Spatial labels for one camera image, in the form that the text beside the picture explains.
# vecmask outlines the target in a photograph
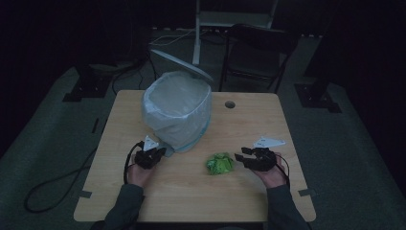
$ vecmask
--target sleeve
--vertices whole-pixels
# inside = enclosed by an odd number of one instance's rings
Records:
[[[117,197],[116,204],[105,217],[104,230],[122,229],[137,220],[144,200],[143,188],[124,184]]]
[[[296,209],[287,185],[266,190],[268,196],[268,230],[308,230],[302,215]]]

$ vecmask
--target person's left hand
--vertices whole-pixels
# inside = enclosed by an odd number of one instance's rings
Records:
[[[153,172],[155,172],[156,166],[150,170],[145,170],[137,164],[133,164],[128,168],[128,184],[138,185],[144,188],[152,177]]]

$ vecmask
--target hand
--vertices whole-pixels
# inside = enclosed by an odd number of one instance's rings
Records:
[[[276,152],[275,154],[277,154],[277,164],[284,171],[284,166],[282,165],[282,161],[280,158],[281,154],[278,152]],[[259,172],[259,171],[252,172],[262,180],[263,184],[267,189],[276,188],[278,186],[286,184],[284,175],[277,166],[275,166],[268,172]]]
[[[155,172],[155,167],[150,170],[145,170],[141,166],[134,164],[128,168],[128,184],[138,185],[144,188]]]

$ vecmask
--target cable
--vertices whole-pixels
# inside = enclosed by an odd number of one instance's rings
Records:
[[[130,167],[130,166],[128,166],[128,163],[129,163],[129,160],[131,159],[131,154],[132,154],[132,152],[133,152],[133,151],[135,150],[135,148],[137,148],[137,147],[140,147],[140,148],[142,149],[140,143],[135,144],[135,146],[133,146],[133,147],[131,148],[131,150],[129,151],[129,153],[128,153],[126,159],[125,159],[125,165],[124,165],[124,184],[128,184],[128,181],[127,181],[127,173],[128,173],[128,168]]]
[[[283,169],[280,165],[276,164],[276,166],[277,166],[278,169],[280,169],[280,171],[283,173],[284,178],[285,178],[285,180],[286,180],[286,185],[287,185],[287,187],[290,189],[290,178],[289,178],[290,169],[289,169],[289,164],[287,164],[286,160],[285,160],[283,157],[281,157],[281,156],[279,156],[279,155],[277,155],[277,154],[275,154],[275,155],[278,156],[278,157],[280,157],[280,159],[282,159],[282,160],[284,161],[284,163],[286,164],[286,167],[287,167],[287,174],[286,174],[286,172],[284,172],[284,169]]]
[[[128,71],[132,70],[132,69],[138,69],[141,70],[145,64],[146,60],[145,59],[140,59],[138,61],[136,61],[134,64],[125,67],[122,72],[120,74],[118,74],[116,77],[114,77],[113,81],[111,82],[111,89],[113,90],[114,95],[117,96],[117,91],[115,88],[116,85],[116,81],[125,73],[127,73]]]
[[[154,74],[155,80],[156,80],[156,79],[159,79],[161,76],[156,72],[156,70],[155,70],[155,65],[154,65],[153,62],[152,62],[151,55],[150,55],[149,52],[147,53],[147,57],[148,57],[149,63],[151,64],[151,67],[152,67],[152,70],[153,70],[153,74]]]
[[[167,46],[167,45],[170,45],[170,44],[174,43],[175,41],[177,41],[177,40],[179,40],[179,39],[182,39],[183,37],[189,35],[189,34],[192,33],[193,31],[194,31],[194,30],[191,30],[191,31],[189,31],[189,32],[187,32],[186,34],[183,34],[183,35],[163,35],[163,36],[160,36],[160,37],[156,38],[155,40],[149,42],[149,45]],[[166,37],[177,37],[177,38],[174,39],[173,41],[169,42],[169,43],[164,43],[164,44],[155,44],[155,43],[154,43],[154,42],[156,42],[156,41],[158,41],[158,40],[160,40],[160,39],[162,39],[162,38],[166,38]]]
[[[65,197],[69,194],[69,192],[72,190],[74,184],[75,184],[76,181],[78,180],[78,177],[79,177],[80,173],[81,173],[82,171],[84,171],[84,170],[90,169],[90,166],[85,166],[85,165],[86,165],[86,162],[90,159],[90,157],[91,157],[93,154],[96,153],[96,149],[97,149],[97,148],[94,148],[94,149],[87,155],[86,159],[83,161],[83,163],[81,164],[81,167],[80,167],[78,170],[74,170],[74,171],[68,172],[68,173],[66,173],[66,174],[64,174],[64,175],[61,175],[61,176],[59,176],[59,177],[56,177],[56,178],[54,178],[54,179],[47,180],[47,181],[45,181],[45,182],[42,182],[42,183],[40,183],[40,184],[34,186],[32,189],[30,189],[30,191],[27,193],[26,197],[24,198],[24,208],[25,208],[25,210],[27,210],[27,211],[30,212],[30,213],[39,214],[39,213],[44,213],[44,212],[47,212],[47,211],[49,211],[49,210],[51,210],[51,209],[56,208],[56,207],[63,201],[63,199],[65,199]],[[49,206],[48,208],[44,208],[44,209],[32,209],[32,208],[30,207],[30,205],[29,205],[30,197],[31,197],[31,196],[33,195],[33,193],[36,192],[39,188],[41,188],[42,186],[44,186],[44,185],[46,185],[46,184],[48,184],[48,183],[57,181],[57,180],[59,180],[59,179],[62,179],[62,178],[64,178],[64,177],[67,177],[67,176],[69,176],[69,175],[71,175],[71,174],[74,174],[74,173],[77,173],[77,175],[75,176],[75,178],[74,178],[74,180],[72,181],[71,185],[69,186],[68,190],[67,190],[66,193],[63,195],[63,197],[62,197],[60,200],[58,200],[55,204]]]
[[[138,74],[139,74],[140,77],[141,77],[140,83],[138,84],[138,90],[141,90],[141,83],[143,82],[144,77],[143,77],[143,75],[141,74],[141,70],[138,71]]]

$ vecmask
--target dark background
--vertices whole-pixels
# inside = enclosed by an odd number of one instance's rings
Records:
[[[0,4],[1,155],[54,81],[71,66],[141,58],[151,27],[194,27],[191,0]],[[202,1],[202,10],[269,12],[271,5],[271,1],[213,0]],[[403,194],[405,9],[399,0],[283,0],[273,24],[323,36],[306,75],[346,88]]]

